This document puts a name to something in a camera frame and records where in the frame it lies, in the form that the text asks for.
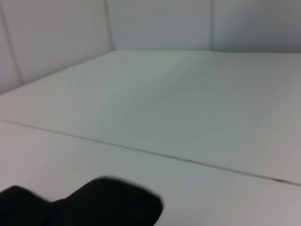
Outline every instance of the black fabric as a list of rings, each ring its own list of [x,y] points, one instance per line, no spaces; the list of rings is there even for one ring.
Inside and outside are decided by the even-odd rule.
[[[111,178],[56,202],[17,186],[0,193],[0,226],[152,226],[162,210],[156,195]]]

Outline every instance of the white table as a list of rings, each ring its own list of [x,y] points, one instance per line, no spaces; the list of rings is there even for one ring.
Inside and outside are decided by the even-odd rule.
[[[116,51],[0,97],[0,118],[301,183],[301,54]]]
[[[299,226],[301,188],[0,122],[0,191],[56,200],[103,175],[160,194],[157,226]]]

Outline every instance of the dark gray line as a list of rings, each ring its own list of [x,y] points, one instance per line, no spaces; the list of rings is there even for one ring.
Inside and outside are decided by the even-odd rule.
[[[230,169],[230,168],[227,168],[227,167],[215,166],[215,165],[208,164],[208,163],[202,163],[202,162],[199,162],[199,161],[193,161],[193,160],[189,160],[189,159],[174,157],[174,156],[170,156],[170,155],[166,155],[166,154],[159,154],[159,153],[149,152],[149,151],[145,151],[145,150],[141,150],[141,149],[137,149],[137,148],[132,148],[132,147],[127,147],[127,146],[123,146],[123,145],[113,144],[113,143],[110,143],[110,142],[104,142],[104,141],[100,141],[100,140],[96,140],[96,139],[80,137],[80,136],[77,136],[77,135],[72,135],[72,134],[68,134],[68,133],[64,133],[64,132],[57,132],[57,131],[53,131],[53,130],[50,130],[50,129],[44,129],[44,128],[39,128],[39,127],[35,127],[35,126],[29,126],[29,125],[19,123],[19,122],[14,122],[14,121],[9,121],[9,120],[4,120],[4,119],[0,119],[0,121],[8,123],[8,124],[14,124],[14,125],[22,126],[22,127],[29,127],[29,128],[32,128],[32,129],[38,129],[38,130],[42,130],[42,131],[46,131],[46,132],[50,132],[50,133],[56,133],[56,134],[60,134],[60,135],[63,135],[63,136],[74,137],[74,138],[77,138],[77,139],[89,140],[89,141],[97,142],[97,143],[100,143],[100,144],[125,148],[127,150],[132,150],[132,151],[136,151],[136,152],[147,153],[147,154],[161,156],[161,157],[165,157],[165,158],[169,158],[169,159],[175,159],[175,160],[179,160],[179,161],[189,162],[189,163],[192,163],[192,164],[206,166],[206,167],[210,167],[210,168],[217,169],[217,170],[223,170],[223,171],[237,173],[237,174],[241,174],[241,175],[245,175],[245,176],[249,176],[249,177],[260,178],[260,179],[274,181],[274,182],[278,182],[278,183],[282,183],[282,184],[301,187],[300,183],[291,182],[291,181],[287,181],[287,180],[271,178],[271,177],[268,177],[268,176],[262,176],[262,175],[258,175],[258,174],[254,174],[254,173],[247,173],[247,172],[243,172],[243,171],[239,171],[239,170],[235,170],[235,169]]]
[[[8,44],[8,49],[10,51],[10,56],[13,62],[13,66],[15,68],[16,71],[16,76],[19,82],[19,85],[25,85],[25,81],[24,78],[22,76],[22,72],[21,72],[21,68],[20,68],[20,64],[18,62],[17,56],[16,56],[16,50],[12,41],[12,37],[8,28],[8,23],[5,17],[5,13],[3,10],[3,6],[2,6],[2,1],[0,1],[0,23],[2,23],[3,26],[3,30],[4,30],[4,35],[5,35],[5,39],[6,42]]]
[[[215,51],[215,0],[210,0],[210,50]]]
[[[108,31],[109,40],[110,40],[110,46],[111,46],[112,50],[115,50],[115,43],[114,43],[114,38],[113,38],[111,16],[110,16],[110,7],[109,7],[108,0],[103,0],[103,7],[104,7],[106,24],[107,24],[107,31]]]

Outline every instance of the black object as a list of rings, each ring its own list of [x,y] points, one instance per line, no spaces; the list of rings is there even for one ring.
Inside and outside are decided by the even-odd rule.
[[[0,193],[1,226],[152,226],[159,197],[116,179],[95,179],[56,202],[13,186]]]

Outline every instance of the white surface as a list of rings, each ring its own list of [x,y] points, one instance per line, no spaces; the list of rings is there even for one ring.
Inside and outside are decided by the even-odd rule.
[[[214,0],[215,50],[301,52],[299,0]]]
[[[8,50],[8,43],[0,21],[0,94],[18,87],[16,71]]]
[[[301,189],[92,141],[0,123],[0,189],[56,200],[103,175],[159,193],[157,226],[299,226]]]
[[[1,0],[26,82],[110,50],[103,0]]]
[[[210,0],[109,0],[116,49],[210,48]]]
[[[301,183],[301,55],[116,51],[0,97],[0,118]]]

